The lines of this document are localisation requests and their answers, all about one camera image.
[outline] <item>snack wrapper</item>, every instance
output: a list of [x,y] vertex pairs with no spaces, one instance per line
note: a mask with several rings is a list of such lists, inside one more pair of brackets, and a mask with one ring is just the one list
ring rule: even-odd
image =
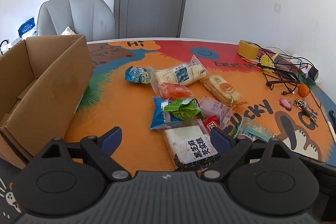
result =
[[148,67],[147,71],[152,88],[156,94],[160,94],[159,87],[163,83],[187,86],[206,77],[206,69],[195,55],[193,55],[191,61],[188,63],[161,70],[155,70],[152,67]]
[[194,117],[204,118],[200,105],[194,98],[176,99],[165,106],[164,111],[172,113],[176,118],[183,121],[191,120]]
[[205,87],[217,100],[235,110],[238,106],[247,104],[247,101],[232,85],[219,75],[210,75],[202,80]]
[[216,115],[221,129],[226,127],[233,115],[233,110],[230,107],[208,96],[202,98],[200,108],[206,118]]
[[163,136],[176,171],[202,172],[221,158],[200,119],[176,122],[171,126],[164,130]]
[[129,67],[125,71],[125,80],[132,82],[132,83],[142,83],[142,84],[149,84],[151,81],[148,77],[147,70],[141,67],[133,66]]
[[214,127],[220,128],[220,126],[218,125],[218,117],[216,115],[206,118],[205,120],[203,120],[202,123],[208,133],[210,133],[211,129]]
[[150,129],[165,129],[169,128],[169,124],[174,122],[180,122],[181,120],[176,118],[170,112],[165,112],[163,109],[168,105],[169,101],[153,97],[155,108],[152,123]]
[[157,95],[165,99],[175,100],[178,98],[194,97],[190,89],[183,85],[164,82],[158,88],[160,94]]
[[232,137],[235,138],[239,134],[245,135],[252,141],[260,139],[268,142],[270,138],[275,137],[275,134],[272,131],[247,117],[243,117],[241,124],[238,127],[237,134]]

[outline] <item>green snack wrapper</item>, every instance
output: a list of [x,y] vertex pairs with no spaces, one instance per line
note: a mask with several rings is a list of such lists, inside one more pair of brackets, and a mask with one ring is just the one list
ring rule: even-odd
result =
[[179,98],[170,102],[164,108],[165,112],[170,112],[176,118],[187,121],[194,117],[204,119],[200,105],[195,98]]

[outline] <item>blue snack package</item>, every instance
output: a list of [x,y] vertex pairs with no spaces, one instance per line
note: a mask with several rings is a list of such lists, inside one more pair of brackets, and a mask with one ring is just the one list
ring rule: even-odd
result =
[[181,120],[176,118],[170,112],[163,112],[163,108],[168,105],[168,100],[153,97],[155,108],[154,108],[154,115],[152,119],[152,124],[150,129],[161,129],[165,128],[165,125],[172,123],[172,122],[180,122]]
[[125,80],[132,82],[132,83],[142,83],[142,84],[149,84],[151,81],[148,77],[147,70],[141,67],[130,66],[125,71]]

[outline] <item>red snack package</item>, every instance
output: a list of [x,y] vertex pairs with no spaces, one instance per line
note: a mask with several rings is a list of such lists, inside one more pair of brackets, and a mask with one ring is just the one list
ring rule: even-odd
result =
[[218,117],[216,115],[206,118],[203,121],[203,124],[205,126],[205,129],[208,131],[208,133],[210,133],[211,129],[214,127],[220,128],[220,126],[218,125]]
[[159,87],[159,93],[162,98],[172,98],[172,100],[194,97],[194,94],[187,87],[172,83],[162,83]]

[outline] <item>gray chair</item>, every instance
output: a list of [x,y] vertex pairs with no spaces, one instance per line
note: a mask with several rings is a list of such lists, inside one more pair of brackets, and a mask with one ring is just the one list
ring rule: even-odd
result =
[[86,40],[114,39],[114,18],[103,0],[49,0],[42,4],[37,35],[60,35],[66,27]]

